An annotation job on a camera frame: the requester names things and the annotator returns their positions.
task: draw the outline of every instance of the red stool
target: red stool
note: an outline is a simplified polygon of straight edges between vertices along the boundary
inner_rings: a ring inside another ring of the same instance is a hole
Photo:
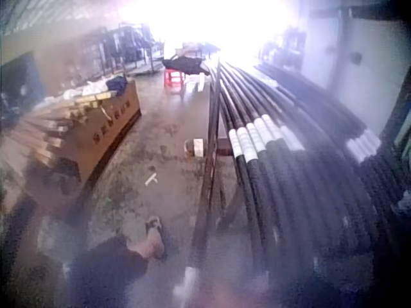
[[[179,83],[181,87],[184,86],[184,81],[186,81],[186,74],[174,69],[164,70],[164,86],[173,85]]]

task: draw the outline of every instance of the leg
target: leg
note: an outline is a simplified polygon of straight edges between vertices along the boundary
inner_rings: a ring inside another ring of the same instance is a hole
[[[127,243],[127,249],[138,253],[144,260],[152,257],[160,258],[164,255],[164,243],[161,238],[161,223],[157,216],[152,216],[148,222],[147,238],[138,244]]]
[[[69,273],[73,307],[124,307],[129,283],[146,273],[148,261],[164,254],[161,224],[148,221],[147,238],[139,244],[113,237],[80,256]]]

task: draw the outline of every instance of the wooden plank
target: wooden plank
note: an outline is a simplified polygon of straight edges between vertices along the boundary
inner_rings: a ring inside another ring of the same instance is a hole
[[[55,121],[40,120],[40,119],[21,119],[21,121],[30,123],[43,132],[56,132],[58,134],[66,133],[69,130],[68,126],[57,126]]]
[[[87,96],[82,96],[80,98],[76,98],[76,103],[89,103],[92,101],[101,101],[103,99],[109,99],[117,96],[117,91],[107,91],[99,94],[92,94]]]
[[[30,125],[29,123],[19,122],[13,130],[28,135],[34,139],[46,141],[48,144],[56,148],[61,148],[64,145],[63,139],[49,136],[47,133],[40,131],[37,127]]]
[[[21,133],[15,130],[10,131],[8,135],[14,141],[20,144],[27,145],[33,149],[47,149],[50,146],[50,144],[47,143],[46,141],[43,141],[38,138],[34,138],[30,135],[27,135],[25,133]]]

